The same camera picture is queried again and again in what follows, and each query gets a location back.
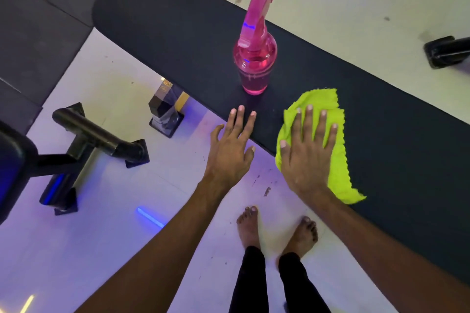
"microfiber towel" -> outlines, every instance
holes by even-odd
[[[291,127],[297,114],[297,108],[302,109],[302,123],[305,118],[305,109],[308,104],[314,106],[314,131],[320,119],[320,111],[328,111],[326,121],[326,134],[323,146],[328,140],[329,129],[332,124],[338,124],[336,144],[331,155],[330,173],[328,187],[345,204],[354,204],[366,198],[355,188],[352,188],[349,178],[348,164],[346,159],[346,148],[344,147],[344,110],[339,109],[336,89],[315,89],[303,93],[289,109],[284,110],[284,125],[281,127],[277,137],[276,166],[281,170],[281,146],[280,141],[286,140],[291,145]]]

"yellow light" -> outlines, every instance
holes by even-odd
[[[33,299],[34,299],[34,295],[30,295],[28,300],[24,304],[22,310],[20,311],[20,313],[25,313],[26,312],[26,310],[29,308],[29,306],[30,306]]]

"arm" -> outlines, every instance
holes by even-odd
[[[220,140],[219,133],[224,126],[217,126],[212,132],[206,171],[188,202],[76,313],[164,313],[168,310],[220,202],[250,168],[254,147],[244,150],[256,113],[252,112],[244,129],[243,115],[242,106],[238,114],[232,109]]]
[[[399,312],[470,312],[468,286],[363,219],[328,189],[338,127],[332,126],[323,148],[326,112],[320,115],[314,138],[312,113],[309,106],[303,129],[297,115],[292,147],[281,143],[282,173],[291,190],[341,239]]]

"black pants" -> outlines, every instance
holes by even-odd
[[[307,276],[297,254],[280,257],[279,273],[284,284],[289,313],[330,313],[317,289]],[[249,246],[238,273],[229,313],[267,313],[266,263],[260,249]]]

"foot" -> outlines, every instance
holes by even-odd
[[[309,217],[303,217],[281,255],[295,252],[302,258],[313,248],[317,241],[317,223]]]
[[[246,249],[248,246],[255,246],[261,249],[258,235],[258,209],[256,207],[246,207],[236,223],[243,247]]]

